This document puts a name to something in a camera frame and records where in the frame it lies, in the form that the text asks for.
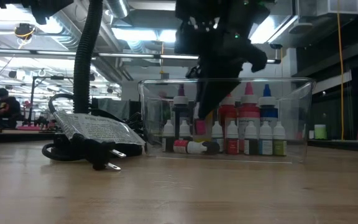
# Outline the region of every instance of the paper tag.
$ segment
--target paper tag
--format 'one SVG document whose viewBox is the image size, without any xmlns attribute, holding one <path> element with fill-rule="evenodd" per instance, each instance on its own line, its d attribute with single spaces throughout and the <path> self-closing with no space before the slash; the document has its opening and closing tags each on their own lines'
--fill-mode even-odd
<svg viewBox="0 0 358 224">
<path fill-rule="evenodd" d="M 87 139 L 94 139 L 99 142 L 137 144 L 141 146 L 145 144 L 145 141 L 127 124 L 110 118 L 88 114 L 66 114 L 64 111 L 54 112 L 53 115 L 68 139 L 78 133 Z"/>
</svg>

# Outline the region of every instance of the ceiling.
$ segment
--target ceiling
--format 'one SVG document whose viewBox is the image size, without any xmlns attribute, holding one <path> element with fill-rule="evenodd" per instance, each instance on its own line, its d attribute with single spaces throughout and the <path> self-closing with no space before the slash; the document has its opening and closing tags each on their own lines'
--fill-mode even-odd
<svg viewBox="0 0 358 224">
<path fill-rule="evenodd" d="M 306 0 L 302 1 L 300 5 L 300 17 L 302 20 L 313 24 L 312 30 L 305 34 L 293 35 L 288 33 L 291 25 L 276 38 L 274 43 L 282 44 L 284 48 L 306 47 L 333 32 L 336 18 L 328 13 L 318 15 L 319 11 L 316 7 L 318 1 L 320 0 Z M 295 14 L 293 2 L 295 0 L 279 0 L 275 4 L 266 4 L 271 10 L 270 17 L 260 27 L 253 26 L 250 35 L 251 40 L 256 43 L 266 42 L 282 27 L 283 22 Z M 131 6 L 131 11 L 124 19 L 112 18 L 111 13 L 105 10 L 95 51 L 133 52 L 128 41 L 119 39 L 112 28 L 152 30 L 158 38 L 161 38 L 163 30 L 175 30 L 180 25 L 181 21 L 175 17 L 175 1 L 128 0 L 128 3 Z M 22 40 L 18 40 L 13 34 L 13 30 L 18 23 L 26 22 L 35 25 L 37 29 L 33 38 L 31 38 L 31 42 L 23 45 L 22 49 L 73 52 L 78 45 L 81 31 L 85 25 L 87 7 L 88 0 L 75 0 L 73 4 L 51 18 L 50 23 L 55 24 L 54 26 L 46 27 L 36 24 L 29 10 L 23 9 L 21 6 L 10 5 L 8 9 L 0 9 L 0 49 L 17 49 L 20 46 Z M 343 23 L 348 22 L 353 17 L 344 17 Z M 151 40 L 140 41 L 140 43 L 144 46 L 142 49 L 145 52 L 160 54 L 163 51 L 165 54 L 173 54 L 172 41 L 165 42 L 163 46 Z M 277 58 L 280 55 L 276 50 L 271 49 L 269 44 L 256 44 L 256 46 L 265 51 L 270 59 Z M 14 58 L 10 61 L 14 55 L 5 56 L 0 57 L 0 87 L 12 85 L 11 93 L 21 97 L 22 101 L 29 99 L 28 94 L 31 92 L 32 77 L 39 73 L 46 72 L 45 77 L 51 75 L 60 75 L 66 78 L 73 76 L 72 58 L 47 59 L 41 55 L 32 55 L 31 58 Z M 160 78 L 161 70 L 169 73 L 170 78 L 184 78 L 188 69 L 195 64 L 195 60 L 161 61 L 136 58 L 97 58 L 97 60 L 93 60 L 92 71 L 95 74 L 95 81 L 91 85 L 96 87 L 93 89 L 95 96 L 120 99 L 120 84 L 122 82 L 138 82 L 139 80 Z M 9 78 L 8 74 L 12 70 L 24 71 L 24 78 L 21 80 Z M 59 85 L 58 88 L 62 92 L 70 93 L 73 91 L 69 79 L 59 81 L 46 79 L 35 89 L 36 101 L 46 102 L 45 96 L 53 94 L 47 86 L 44 86 L 45 82 L 48 86 Z M 113 94 L 107 93 L 108 86 L 114 88 Z M 63 105 L 67 108 L 71 106 L 70 102 Z"/>
</svg>

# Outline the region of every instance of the black machine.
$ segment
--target black machine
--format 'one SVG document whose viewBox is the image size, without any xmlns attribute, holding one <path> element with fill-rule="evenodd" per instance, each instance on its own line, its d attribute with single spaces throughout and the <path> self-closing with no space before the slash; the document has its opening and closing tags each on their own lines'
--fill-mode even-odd
<svg viewBox="0 0 358 224">
<path fill-rule="evenodd" d="M 5 8 L 5 4 L 22 4 L 24 7 L 31 7 L 36 21 L 45 24 L 46 17 L 72 2 L 73 0 L 0 0 L 0 6 Z M 269 14 L 270 11 L 260 0 L 177 0 L 175 15 L 182 23 L 177 30 L 175 52 L 200 56 L 198 65 L 187 77 L 237 78 L 244 62 L 252 64 L 252 72 L 264 69 L 267 56 L 251 44 L 248 36 L 252 25 L 260 24 Z M 95 115 L 127 123 L 129 121 L 122 121 L 107 112 L 90 108 L 88 103 L 91 58 L 102 15 L 103 0 L 89 0 L 88 16 L 75 57 L 74 95 L 58 94 L 51 98 L 49 107 L 54 111 L 54 99 L 70 98 L 74 101 L 75 113 L 92 111 Z M 234 82 L 220 82 L 219 86 L 213 82 L 199 83 L 196 97 L 197 102 L 200 102 L 199 117 L 205 118 L 237 85 Z M 48 147 L 52 147 L 52 152 L 47 151 Z M 108 146 L 77 136 L 71 142 L 59 138 L 55 144 L 45 146 L 42 152 L 51 159 L 63 161 L 85 158 L 99 170 L 108 162 L 111 147 L 117 149 L 118 146 Z"/>
</svg>

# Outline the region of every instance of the transparent bin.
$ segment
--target transparent bin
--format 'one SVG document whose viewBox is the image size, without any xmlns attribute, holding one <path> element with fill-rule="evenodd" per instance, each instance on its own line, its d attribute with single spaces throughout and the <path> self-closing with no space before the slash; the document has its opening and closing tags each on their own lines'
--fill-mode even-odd
<svg viewBox="0 0 358 224">
<path fill-rule="evenodd" d="M 189 125 L 193 125 L 193 113 L 195 107 L 197 84 L 199 82 L 233 82 L 239 83 L 231 92 L 236 101 L 236 106 L 241 103 L 241 97 L 245 94 L 246 83 L 250 82 L 254 95 L 263 96 L 265 85 L 270 87 L 271 95 L 276 97 L 278 120 L 285 128 L 287 141 L 286 156 L 248 156 L 244 153 L 238 155 L 229 154 L 179 154 L 163 152 L 162 135 L 163 128 L 168 119 L 172 119 L 173 98 L 177 96 L 180 86 L 184 87 L 185 96 L 189 104 Z M 294 163 L 303 162 L 306 159 L 308 133 L 308 113 L 311 105 L 311 95 L 315 82 L 309 78 L 237 78 L 237 79 L 212 79 L 212 80 L 145 80 L 139 83 L 139 92 L 142 100 L 142 119 L 144 122 L 145 136 L 147 138 L 147 155 L 166 158 L 190 158 L 190 159 L 217 159 L 249 162 L 279 162 Z"/>
</svg>

